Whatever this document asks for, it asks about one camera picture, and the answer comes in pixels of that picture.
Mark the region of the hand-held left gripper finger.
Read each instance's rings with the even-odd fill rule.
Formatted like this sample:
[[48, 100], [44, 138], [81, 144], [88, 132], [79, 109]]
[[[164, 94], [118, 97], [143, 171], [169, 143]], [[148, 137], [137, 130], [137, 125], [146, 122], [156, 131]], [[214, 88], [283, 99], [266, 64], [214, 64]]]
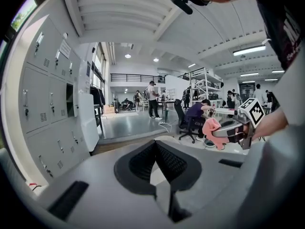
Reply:
[[151, 184], [151, 173], [156, 161], [154, 140], [120, 157], [114, 165], [118, 182], [128, 191], [138, 195], [156, 195]]

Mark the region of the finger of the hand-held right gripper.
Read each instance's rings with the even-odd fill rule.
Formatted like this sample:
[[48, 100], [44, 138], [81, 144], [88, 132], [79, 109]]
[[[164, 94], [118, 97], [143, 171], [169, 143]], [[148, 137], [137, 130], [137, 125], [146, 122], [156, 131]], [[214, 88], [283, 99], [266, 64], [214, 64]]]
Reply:
[[195, 157], [159, 140], [156, 141], [156, 163], [172, 192], [189, 190], [202, 172], [202, 165]]

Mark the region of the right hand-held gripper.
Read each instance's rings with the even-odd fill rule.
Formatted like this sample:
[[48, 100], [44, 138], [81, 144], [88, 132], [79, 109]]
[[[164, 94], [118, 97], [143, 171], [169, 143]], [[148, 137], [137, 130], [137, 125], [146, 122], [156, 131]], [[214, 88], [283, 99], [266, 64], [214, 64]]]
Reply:
[[247, 134], [238, 141], [243, 150], [250, 148], [255, 130], [264, 117], [265, 112], [257, 98], [248, 98], [235, 110], [233, 119], [240, 122], [242, 126], [248, 126]]

